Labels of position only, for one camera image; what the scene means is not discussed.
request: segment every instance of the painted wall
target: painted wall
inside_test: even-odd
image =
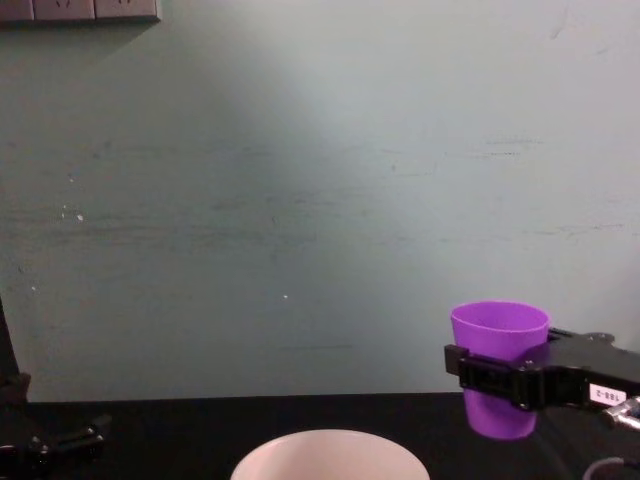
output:
[[[0,34],[34,400],[451,390],[486,297],[640,348],[637,2],[164,10]]]

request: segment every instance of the wall stain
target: wall stain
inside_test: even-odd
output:
[[[285,345],[278,347],[278,350],[283,352],[311,352],[321,350],[351,350],[354,348],[353,344],[340,344],[340,345]]]

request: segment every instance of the purple cup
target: purple cup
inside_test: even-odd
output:
[[[486,301],[460,305],[451,312],[456,345],[471,353],[511,361],[547,341],[549,315],[523,303]],[[467,419],[477,433],[515,440],[533,432],[536,414],[514,408],[508,400],[464,391]]]

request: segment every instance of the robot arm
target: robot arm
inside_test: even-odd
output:
[[[524,411],[570,407],[591,411],[609,427],[640,431],[640,354],[613,346],[606,333],[551,329],[547,342],[512,362],[445,347],[445,367],[460,386],[511,402]],[[605,465],[640,470],[623,458],[594,462],[583,479]]]

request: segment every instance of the plastic cup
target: plastic cup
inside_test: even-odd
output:
[[[256,448],[231,480],[429,480],[409,450],[350,430],[311,430]]]
[[[456,345],[471,353],[511,361],[547,341],[549,315],[523,303],[487,301],[460,305],[451,312]],[[536,414],[514,408],[508,400],[464,390],[467,419],[473,430],[498,440],[528,436]]]

